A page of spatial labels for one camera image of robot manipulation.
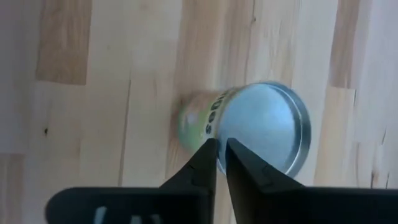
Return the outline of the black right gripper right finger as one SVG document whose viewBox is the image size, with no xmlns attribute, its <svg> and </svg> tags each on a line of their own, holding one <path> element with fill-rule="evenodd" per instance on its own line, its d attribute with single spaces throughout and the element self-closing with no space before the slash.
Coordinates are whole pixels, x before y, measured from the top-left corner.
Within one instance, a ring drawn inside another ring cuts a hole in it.
<svg viewBox="0 0 398 224">
<path fill-rule="evenodd" d="M 226 159 L 237 224 L 398 224 L 398 190 L 306 187 L 233 138 Z"/>
</svg>

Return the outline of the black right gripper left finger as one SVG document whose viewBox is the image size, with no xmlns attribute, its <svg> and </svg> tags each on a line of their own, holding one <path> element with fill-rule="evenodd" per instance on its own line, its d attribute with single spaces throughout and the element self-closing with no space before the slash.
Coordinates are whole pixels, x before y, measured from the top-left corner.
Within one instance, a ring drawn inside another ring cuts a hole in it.
<svg viewBox="0 0 398 224">
<path fill-rule="evenodd" d="M 46 205 L 48 224 L 212 224 L 218 141 L 208 139 L 159 187 L 73 187 Z"/>
</svg>

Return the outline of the light green oranges can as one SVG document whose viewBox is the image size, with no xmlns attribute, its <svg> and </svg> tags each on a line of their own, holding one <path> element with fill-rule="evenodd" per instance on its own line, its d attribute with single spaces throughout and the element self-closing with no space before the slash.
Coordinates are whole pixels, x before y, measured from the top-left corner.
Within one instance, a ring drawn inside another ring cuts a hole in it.
<svg viewBox="0 0 398 224">
<path fill-rule="evenodd" d="M 221 172 L 226 172 L 227 140 L 235 138 L 290 177 L 303 167 L 312 135 L 303 101 L 276 82 L 193 93 L 178 112 L 177 134 L 182 147 L 192 154 L 208 138 L 217 139 Z"/>
</svg>

